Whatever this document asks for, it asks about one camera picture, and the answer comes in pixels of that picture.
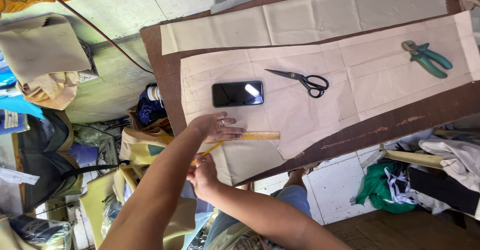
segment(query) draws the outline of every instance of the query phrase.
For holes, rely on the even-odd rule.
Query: metal ruler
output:
[[[241,140],[279,140],[280,132],[246,132]]]

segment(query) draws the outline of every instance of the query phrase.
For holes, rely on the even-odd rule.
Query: shorts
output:
[[[285,189],[280,189],[270,196],[274,198],[278,198],[281,201],[284,201],[293,207],[297,208],[298,210],[302,211],[304,214],[308,215],[310,218],[312,214],[310,213],[310,205],[308,204],[307,200],[307,190],[300,185],[290,185]],[[203,249],[206,249],[207,246],[210,244],[216,236],[222,233],[224,230],[231,227],[233,224],[239,223],[240,221],[231,217],[230,215],[218,211],[218,215],[215,218],[215,221],[208,232],[207,240],[205,241],[205,246]]]

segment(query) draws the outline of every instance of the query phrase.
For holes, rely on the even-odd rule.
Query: pencil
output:
[[[206,156],[207,154],[209,154],[211,151],[213,151],[215,148],[219,147],[222,144],[223,144],[223,141],[219,142],[218,144],[216,144],[215,146],[213,146],[212,148],[210,148],[206,152],[202,153],[201,155]],[[193,164],[195,164],[195,159],[193,161],[191,161],[190,166],[192,166]]]

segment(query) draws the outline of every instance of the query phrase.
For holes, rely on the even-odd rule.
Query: scissors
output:
[[[300,83],[307,88],[308,94],[313,98],[320,98],[324,94],[325,90],[328,89],[328,81],[319,75],[304,76],[304,75],[293,73],[293,72],[285,72],[285,71],[270,70],[270,69],[265,69],[265,70],[285,78],[290,78],[290,79],[300,81]],[[318,85],[312,81],[309,81],[308,80],[309,78],[321,79],[322,81],[325,81],[326,86]],[[314,95],[312,94],[312,91],[318,91],[318,94]]]

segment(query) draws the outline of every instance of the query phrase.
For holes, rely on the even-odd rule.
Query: hand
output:
[[[226,118],[227,113],[207,114],[193,119],[189,127],[195,127],[205,137],[204,143],[232,141],[242,138],[245,129],[237,127],[225,127],[237,122],[234,118]]]
[[[201,153],[195,155],[195,167],[190,167],[187,174],[187,180],[195,187],[195,194],[201,200],[207,201],[209,191],[216,185],[221,184],[217,179],[217,170],[211,154],[202,156]]]

